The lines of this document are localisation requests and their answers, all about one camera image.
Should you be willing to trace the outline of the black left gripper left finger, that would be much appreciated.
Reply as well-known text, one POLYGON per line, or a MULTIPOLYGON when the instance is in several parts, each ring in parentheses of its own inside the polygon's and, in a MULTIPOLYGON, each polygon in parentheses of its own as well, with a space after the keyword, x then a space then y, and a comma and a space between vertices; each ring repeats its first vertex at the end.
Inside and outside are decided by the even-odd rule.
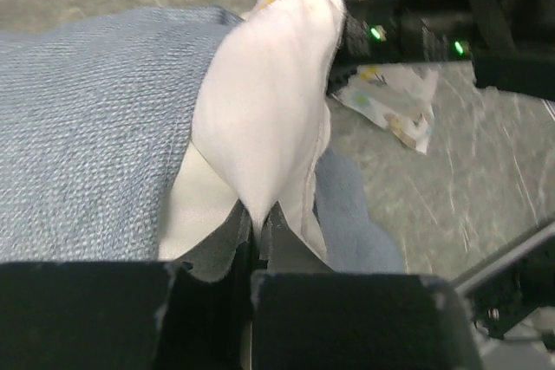
POLYGON ((1 266, 4 369, 237 369, 251 220, 241 204, 171 262, 1 266))

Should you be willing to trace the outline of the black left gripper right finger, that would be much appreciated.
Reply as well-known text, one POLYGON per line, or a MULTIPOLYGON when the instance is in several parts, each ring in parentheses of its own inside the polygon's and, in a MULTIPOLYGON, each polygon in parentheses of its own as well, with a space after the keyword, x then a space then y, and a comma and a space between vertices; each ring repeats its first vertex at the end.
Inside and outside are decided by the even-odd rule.
POLYGON ((277 207, 258 250, 251 277, 253 368, 482 368, 463 303, 445 280, 332 271, 277 207))

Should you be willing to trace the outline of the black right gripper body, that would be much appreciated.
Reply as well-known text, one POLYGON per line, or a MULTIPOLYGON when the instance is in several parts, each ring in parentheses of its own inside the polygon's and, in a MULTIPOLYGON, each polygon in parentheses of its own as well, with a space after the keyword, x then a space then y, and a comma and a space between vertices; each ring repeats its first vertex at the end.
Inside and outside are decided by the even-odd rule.
POLYGON ((334 66, 469 61, 477 88, 554 94, 554 0, 350 0, 334 66))

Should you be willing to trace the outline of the white pillow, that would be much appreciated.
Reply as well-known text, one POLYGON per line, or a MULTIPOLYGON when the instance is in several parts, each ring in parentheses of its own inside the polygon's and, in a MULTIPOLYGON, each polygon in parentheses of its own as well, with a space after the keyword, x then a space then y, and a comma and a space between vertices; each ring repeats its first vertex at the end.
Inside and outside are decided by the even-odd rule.
POLYGON ((343 0, 276 0, 219 45, 202 82, 190 143, 160 221, 159 259, 187 253, 241 202, 255 231, 275 204, 319 259, 316 164, 330 142, 325 90, 343 0))

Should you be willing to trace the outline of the blue pillowcase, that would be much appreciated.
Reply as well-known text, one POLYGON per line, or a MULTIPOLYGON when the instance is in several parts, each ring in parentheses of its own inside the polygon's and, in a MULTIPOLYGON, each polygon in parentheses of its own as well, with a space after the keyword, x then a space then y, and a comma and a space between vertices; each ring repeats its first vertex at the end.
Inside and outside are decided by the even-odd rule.
MULTIPOLYGON (((202 82, 243 21, 218 7, 140 9, 2 35, 2 261, 171 262, 198 246, 159 259, 160 221, 202 82)), ((403 272, 369 218, 360 172, 330 143, 312 211, 327 248, 313 255, 329 269, 403 272)), ((262 229, 251 220, 256 252, 262 229)))

